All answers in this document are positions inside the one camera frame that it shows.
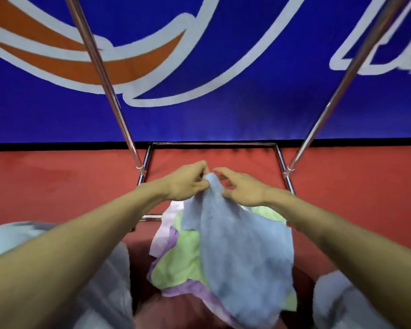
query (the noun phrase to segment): forearm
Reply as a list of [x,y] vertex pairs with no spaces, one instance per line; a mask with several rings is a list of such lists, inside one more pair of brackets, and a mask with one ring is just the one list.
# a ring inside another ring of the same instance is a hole
[[292,195],[274,190],[267,202],[307,235],[387,319],[411,328],[411,249]]
[[45,324],[96,273],[140,217],[165,199],[148,183],[0,255],[0,328]]

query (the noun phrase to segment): pile of towels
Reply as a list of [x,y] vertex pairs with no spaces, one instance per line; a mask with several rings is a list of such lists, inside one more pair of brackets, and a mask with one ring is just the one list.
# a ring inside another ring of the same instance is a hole
[[195,295],[235,329],[270,329],[297,308],[291,229],[268,207],[225,199],[215,174],[205,179],[206,191],[163,214],[148,280],[165,297]]

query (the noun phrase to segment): red floor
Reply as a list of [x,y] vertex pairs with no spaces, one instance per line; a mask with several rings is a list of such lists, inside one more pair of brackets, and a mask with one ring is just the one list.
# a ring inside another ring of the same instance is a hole
[[[287,161],[294,151],[284,150]],[[284,188],[271,149],[156,150],[148,180],[201,159]],[[126,150],[0,152],[0,224],[67,221],[134,189],[137,178]],[[411,146],[311,148],[292,181],[299,197],[411,247]],[[157,228],[140,223],[126,241],[152,238]],[[314,278],[332,270],[298,232],[294,243],[301,269]]]

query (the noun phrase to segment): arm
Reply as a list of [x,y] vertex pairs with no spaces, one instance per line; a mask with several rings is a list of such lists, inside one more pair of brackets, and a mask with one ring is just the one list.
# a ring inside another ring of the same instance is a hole
[[315,243],[399,328],[411,328],[411,249],[313,206],[290,192],[218,168],[229,179],[223,195],[242,205],[269,206]]
[[0,328],[40,328],[54,320],[142,215],[207,189],[203,173],[204,161],[183,166],[0,255]]

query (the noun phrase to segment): blue towel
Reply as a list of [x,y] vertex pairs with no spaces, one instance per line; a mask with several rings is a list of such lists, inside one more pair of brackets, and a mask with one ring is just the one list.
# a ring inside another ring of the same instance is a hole
[[224,198],[218,177],[187,200],[181,228],[200,235],[200,257],[210,289],[250,329],[271,328],[292,288],[291,229]]

